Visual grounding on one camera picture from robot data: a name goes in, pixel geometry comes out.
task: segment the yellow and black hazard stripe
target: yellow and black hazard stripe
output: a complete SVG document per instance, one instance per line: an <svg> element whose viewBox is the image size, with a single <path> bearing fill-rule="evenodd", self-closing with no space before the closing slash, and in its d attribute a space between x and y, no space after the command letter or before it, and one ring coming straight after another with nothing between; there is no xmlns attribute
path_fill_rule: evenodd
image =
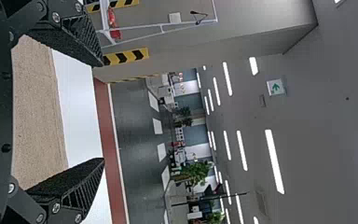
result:
<svg viewBox="0 0 358 224"><path fill-rule="evenodd" d="M111 84L116 84L116 83L122 83L122 82L131 82L131 81L138 81L138 80L141 80L141 79L146 79L148 77L159 77L159 76L160 76L160 74L139 76L139 77L130 77L130 78L123 78L121 80L113 81L113 82L110 82L110 83Z"/></svg>
<svg viewBox="0 0 358 224"><path fill-rule="evenodd" d="M110 53L103 56L104 65L118 65L122 63L132 63L149 58L149 49L131 49L119 53Z"/></svg>
<svg viewBox="0 0 358 224"><path fill-rule="evenodd" d="M109 6L112 8L133 7L136 5L139 5L139 0L117 0L109 3ZM88 4L86 9L88 13L99 12L101 10L100 2Z"/></svg>

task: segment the potted plant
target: potted plant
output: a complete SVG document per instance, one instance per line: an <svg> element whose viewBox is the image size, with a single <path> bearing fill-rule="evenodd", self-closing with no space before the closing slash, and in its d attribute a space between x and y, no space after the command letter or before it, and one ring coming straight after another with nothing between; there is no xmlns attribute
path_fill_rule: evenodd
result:
<svg viewBox="0 0 358 224"><path fill-rule="evenodd" d="M181 119L175 122L175 128L182 128L182 127L191 127L191 125L193 124L193 119L192 118L185 118L185 119Z"/></svg>
<svg viewBox="0 0 358 224"><path fill-rule="evenodd" d="M225 219L225 214L216 212L208 215L207 223L208 224L221 224L222 221Z"/></svg>
<svg viewBox="0 0 358 224"><path fill-rule="evenodd" d="M192 224L221 224L225 217L224 213L216 212L208 215L205 221L196 219L192 221Z"/></svg>
<svg viewBox="0 0 358 224"><path fill-rule="evenodd" d="M196 187L198 184L205 185L205 178L208 176L209 170L212 168L210 163L196 162L194 164L185 166L180 175L175 176L174 180L178 181L190 181L192 187Z"/></svg>

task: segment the red floor stripe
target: red floor stripe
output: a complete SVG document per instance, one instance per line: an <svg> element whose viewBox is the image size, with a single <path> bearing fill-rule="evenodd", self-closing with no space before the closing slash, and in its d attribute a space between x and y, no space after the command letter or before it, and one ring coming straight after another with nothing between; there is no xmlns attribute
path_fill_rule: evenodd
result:
<svg viewBox="0 0 358 224"><path fill-rule="evenodd" d="M125 224L126 214L117 162L115 133L112 122L112 111L109 103L108 85L94 78L95 99L97 102L98 121L100 123L103 156L109 201L114 224Z"/></svg>

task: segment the screw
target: screw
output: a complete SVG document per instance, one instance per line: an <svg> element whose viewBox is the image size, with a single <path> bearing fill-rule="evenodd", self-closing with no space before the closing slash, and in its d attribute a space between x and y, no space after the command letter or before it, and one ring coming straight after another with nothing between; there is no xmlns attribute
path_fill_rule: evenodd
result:
<svg viewBox="0 0 358 224"><path fill-rule="evenodd" d="M2 146L2 152L8 153L11 151L11 145L10 144L4 144Z"/></svg>
<svg viewBox="0 0 358 224"><path fill-rule="evenodd" d="M3 72L2 73L2 78L4 80L9 80L9 79L11 79L11 74L9 72Z"/></svg>
<svg viewBox="0 0 358 224"><path fill-rule="evenodd" d="M13 183L8 184L8 194L13 193L15 188L16 186Z"/></svg>
<svg viewBox="0 0 358 224"><path fill-rule="evenodd" d="M11 33L11 31L8 32L8 39L10 40L10 42L13 42L14 40L14 35L13 33Z"/></svg>
<svg viewBox="0 0 358 224"><path fill-rule="evenodd" d="M81 12L81 10L83 9L83 7L80 5L80 3L76 3L75 7L76 7L77 12Z"/></svg>
<svg viewBox="0 0 358 224"><path fill-rule="evenodd" d="M58 212L60 212L60 209L61 209L61 205L59 203L55 203L51 211L53 212L53 214L57 214Z"/></svg>
<svg viewBox="0 0 358 224"><path fill-rule="evenodd" d="M43 4L40 3L40 2L38 2L38 3L36 4L36 7L37 7L37 10L39 10L39 11L45 10L45 7L44 7Z"/></svg>
<svg viewBox="0 0 358 224"><path fill-rule="evenodd" d="M61 21L60 15L57 12L53 12L52 16L55 22L59 23Z"/></svg>
<svg viewBox="0 0 358 224"><path fill-rule="evenodd" d="M37 223L41 223L44 218L45 218L45 216L43 216L43 214L40 214L39 216L37 216L36 222L37 222Z"/></svg>
<svg viewBox="0 0 358 224"><path fill-rule="evenodd" d="M77 214L77 216L75 217L75 223L79 224L81 222L81 215Z"/></svg>

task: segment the rectangular ceiling light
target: rectangular ceiling light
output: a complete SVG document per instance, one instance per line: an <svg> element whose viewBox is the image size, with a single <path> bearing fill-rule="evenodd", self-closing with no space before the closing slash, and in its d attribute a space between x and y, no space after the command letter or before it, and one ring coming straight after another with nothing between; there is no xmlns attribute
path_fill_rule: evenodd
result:
<svg viewBox="0 0 358 224"><path fill-rule="evenodd" d="M213 78L213 84L214 84L214 93L216 93L217 105L221 105L221 102L220 102L220 94L219 94L219 89L217 88L217 80L216 80L216 77Z"/></svg>
<svg viewBox="0 0 358 224"><path fill-rule="evenodd" d="M242 214L242 206L241 206L241 201L240 201L240 196L235 196L235 199L237 200L237 208L238 208L238 215L240 216L240 223L244 224L245 222L243 221L243 214Z"/></svg>
<svg viewBox="0 0 358 224"><path fill-rule="evenodd" d="M216 150L216 142L214 141L214 133L213 132L211 132L211 137L212 137L213 150Z"/></svg>
<svg viewBox="0 0 358 224"><path fill-rule="evenodd" d="M228 88L228 95L232 96L231 80L229 79L227 63L223 62L223 69L225 70L226 83Z"/></svg>
<svg viewBox="0 0 358 224"><path fill-rule="evenodd" d="M228 157L228 160L231 161L231 151L229 149L229 142L228 142L227 132L223 131L223 135L225 136L227 157Z"/></svg>
<svg viewBox="0 0 358 224"><path fill-rule="evenodd" d="M209 95L209 102L211 103L211 110L212 110L212 112L214 112L212 93L211 93L211 90L209 90L209 89L208 89L208 95Z"/></svg>
<svg viewBox="0 0 358 224"><path fill-rule="evenodd" d="M197 80L199 81L199 88L201 89L200 73L197 73Z"/></svg>
<svg viewBox="0 0 358 224"><path fill-rule="evenodd" d="M206 96L204 96L204 100L205 100L206 113L207 113L208 115L210 115L210 113L209 113L208 99L206 98Z"/></svg>
<svg viewBox="0 0 358 224"><path fill-rule="evenodd" d="M231 194L229 192L229 185L228 185L228 181L225 180L225 185L226 185L226 191L227 191L227 198L228 198L228 203L229 205L232 204L232 201L231 201Z"/></svg>
<svg viewBox="0 0 358 224"><path fill-rule="evenodd" d="M242 159L242 167L244 171L248 171L248 162L246 161L245 149L243 147L241 131L237 131L238 145L240 146L240 153Z"/></svg>
<svg viewBox="0 0 358 224"><path fill-rule="evenodd" d="M222 172L219 171L220 184L223 184Z"/></svg>
<svg viewBox="0 0 358 224"><path fill-rule="evenodd" d="M251 68L252 68L252 74L255 76L258 74L258 67L257 67L257 60L255 59L255 57L249 58L249 62L251 64Z"/></svg>
<svg viewBox="0 0 358 224"><path fill-rule="evenodd" d="M280 192L281 194L284 194L281 169L278 163L278 156L275 148L274 138L272 136L272 130L266 130L266 138L267 138L269 157L271 158L272 171L274 173L277 191Z"/></svg>
<svg viewBox="0 0 358 224"><path fill-rule="evenodd" d="M220 198L220 206L222 207L222 211L225 210L225 204L223 203L223 199Z"/></svg>
<svg viewBox="0 0 358 224"><path fill-rule="evenodd" d="M226 220L227 220L227 224L231 224L231 220L229 219L228 209L226 209Z"/></svg>
<svg viewBox="0 0 358 224"><path fill-rule="evenodd" d="M216 176L216 182L217 184L219 183L219 174L217 173L217 168L216 166L214 167L214 175Z"/></svg>
<svg viewBox="0 0 358 224"><path fill-rule="evenodd" d="M211 132L208 132L208 140L209 140L209 147L213 147L212 138L211 138Z"/></svg>

